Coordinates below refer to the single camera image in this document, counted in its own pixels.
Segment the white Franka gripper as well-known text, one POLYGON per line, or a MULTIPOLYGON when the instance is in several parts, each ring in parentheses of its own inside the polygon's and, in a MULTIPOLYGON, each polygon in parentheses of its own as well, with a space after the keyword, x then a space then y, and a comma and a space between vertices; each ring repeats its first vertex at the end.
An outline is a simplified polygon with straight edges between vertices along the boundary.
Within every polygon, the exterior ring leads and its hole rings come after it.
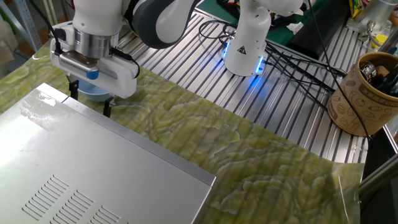
MULTIPOLYGON (((53 26, 56 37, 50 42, 50 59, 65 71, 70 96, 78 100, 79 80, 98 86, 113 95, 128 98, 136 91, 139 65, 116 48, 118 35, 92 35, 63 22, 53 26)), ((115 97, 104 102, 103 115, 111 116, 115 97)))

